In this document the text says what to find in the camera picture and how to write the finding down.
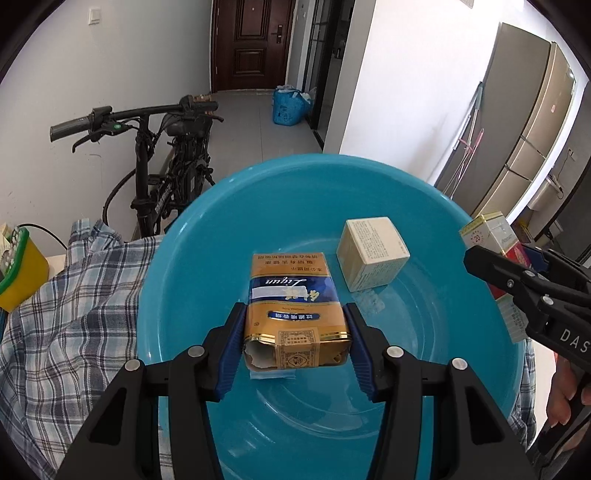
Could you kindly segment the person's right hand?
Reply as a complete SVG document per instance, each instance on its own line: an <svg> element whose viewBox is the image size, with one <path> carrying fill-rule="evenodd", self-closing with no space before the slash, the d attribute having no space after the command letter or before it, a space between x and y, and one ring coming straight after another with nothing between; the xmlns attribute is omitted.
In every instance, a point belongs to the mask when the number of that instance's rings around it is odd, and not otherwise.
<svg viewBox="0 0 591 480"><path fill-rule="evenodd" d="M571 363L556 357L556 371L552 377L551 389L546 407L547 420L551 428L557 424L565 425L571 417L569 402L575 397L578 380Z"/></svg>

